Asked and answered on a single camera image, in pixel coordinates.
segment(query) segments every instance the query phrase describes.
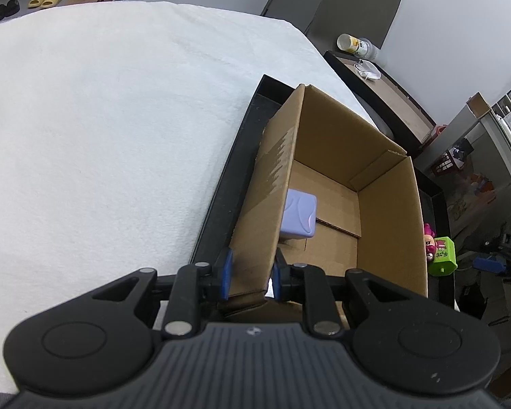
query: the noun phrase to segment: green object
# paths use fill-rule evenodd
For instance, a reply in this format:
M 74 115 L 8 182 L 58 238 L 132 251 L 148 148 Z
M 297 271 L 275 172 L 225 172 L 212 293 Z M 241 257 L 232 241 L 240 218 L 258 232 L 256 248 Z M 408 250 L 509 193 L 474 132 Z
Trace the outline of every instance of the green object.
M 458 267 L 454 242 L 449 237 L 435 238 L 435 247 L 435 257 L 428 265 L 428 274 L 434 277 L 452 274 Z

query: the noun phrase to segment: white blanket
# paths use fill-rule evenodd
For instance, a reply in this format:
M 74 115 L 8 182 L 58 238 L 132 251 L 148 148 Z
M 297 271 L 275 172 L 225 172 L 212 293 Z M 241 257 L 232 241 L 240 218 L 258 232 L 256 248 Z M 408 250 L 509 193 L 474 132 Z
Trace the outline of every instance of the white blanket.
M 371 122 L 281 20 L 111 2 L 0 24 L 0 392 L 15 391 L 1 349 L 19 321 L 189 260 L 264 73 Z

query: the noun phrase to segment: pink toy figure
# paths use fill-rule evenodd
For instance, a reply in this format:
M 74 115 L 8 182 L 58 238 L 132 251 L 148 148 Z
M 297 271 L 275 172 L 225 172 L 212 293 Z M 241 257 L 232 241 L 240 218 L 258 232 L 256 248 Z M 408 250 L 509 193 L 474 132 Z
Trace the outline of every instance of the pink toy figure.
M 426 248 L 426 261 L 428 263 L 433 261 L 437 250 L 434 238 L 435 232 L 433 232 L 429 224 L 424 223 L 424 243 Z

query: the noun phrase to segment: gray chair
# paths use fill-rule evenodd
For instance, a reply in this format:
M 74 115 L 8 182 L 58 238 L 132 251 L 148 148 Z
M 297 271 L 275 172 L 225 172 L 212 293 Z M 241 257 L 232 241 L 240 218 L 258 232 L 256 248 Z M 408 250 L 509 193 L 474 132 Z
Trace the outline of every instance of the gray chair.
M 269 0 L 262 15 L 285 19 L 304 32 L 320 53 L 336 49 L 343 33 L 381 47 L 401 0 Z

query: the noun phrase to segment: logo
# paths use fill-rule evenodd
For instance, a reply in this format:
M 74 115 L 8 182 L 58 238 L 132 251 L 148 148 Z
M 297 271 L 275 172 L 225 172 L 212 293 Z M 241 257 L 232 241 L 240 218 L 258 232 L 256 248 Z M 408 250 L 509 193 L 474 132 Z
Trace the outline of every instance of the logo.
M 261 332 L 262 332 L 262 330 L 255 326 L 252 328 L 246 329 L 246 333 L 251 336 L 258 336 Z

